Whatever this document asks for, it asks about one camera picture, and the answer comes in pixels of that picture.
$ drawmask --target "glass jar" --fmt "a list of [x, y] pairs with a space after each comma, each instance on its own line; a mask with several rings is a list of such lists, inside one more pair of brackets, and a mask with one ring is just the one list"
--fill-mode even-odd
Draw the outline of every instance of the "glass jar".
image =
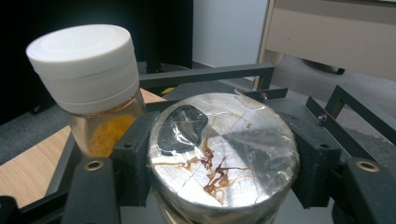
[[88, 157], [108, 157], [145, 113], [134, 44], [122, 27], [65, 28], [33, 41], [26, 55]]
[[66, 112], [76, 142], [84, 155], [108, 157], [134, 120], [146, 111], [140, 91], [134, 98], [112, 109], [95, 114]]

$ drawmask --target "metal rod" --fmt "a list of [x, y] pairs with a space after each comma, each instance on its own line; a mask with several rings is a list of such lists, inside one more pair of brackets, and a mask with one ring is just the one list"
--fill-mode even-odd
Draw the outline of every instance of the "metal rod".
[[274, 73], [270, 63], [254, 63], [248, 65], [228, 66], [219, 68], [194, 69], [178, 72], [146, 74], [140, 76], [140, 87], [164, 87], [182, 83], [211, 81], [237, 77], [262, 77], [262, 88], [269, 89]]
[[377, 131], [388, 138], [393, 145], [396, 145], [396, 119], [367, 100], [361, 93], [348, 86], [335, 87], [325, 110], [336, 119], [344, 104], [347, 104]]

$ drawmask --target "metal bolt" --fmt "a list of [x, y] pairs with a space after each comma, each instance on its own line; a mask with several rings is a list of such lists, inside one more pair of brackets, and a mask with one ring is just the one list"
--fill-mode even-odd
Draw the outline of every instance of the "metal bolt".
[[326, 120], [327, 120], [327, 115], [326, 114], [322, 114], [322, 115], [319, 115], [318, 116], [318, 120], [320, 121], [320, 122], [326, 122]]
[[262, 92], [262, 94], [260, 95], [260, 98], [262, 98], [262, 100], [268, 100], [268, 95], [267, 95], [267, 93], [265, 93], [265, 91]]

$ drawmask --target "orange substance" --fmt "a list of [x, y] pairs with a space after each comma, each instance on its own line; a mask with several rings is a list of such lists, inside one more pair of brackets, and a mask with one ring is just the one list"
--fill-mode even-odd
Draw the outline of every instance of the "orange substance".
[[90, 141], [91, 157], [109, 157], [113, 152], [113, 147], [133, 122], [132, 116], [124, 115], [101, 124], [93, 133]]

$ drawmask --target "white jar lid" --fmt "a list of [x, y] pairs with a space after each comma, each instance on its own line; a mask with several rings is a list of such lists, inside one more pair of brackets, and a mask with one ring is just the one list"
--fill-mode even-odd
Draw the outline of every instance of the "white jar lid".
[[98, 113], [131, 99], [139, 88], [130, 33], [108, 24], [43, 35], [26, 49], [47, 90], [66, 111]]

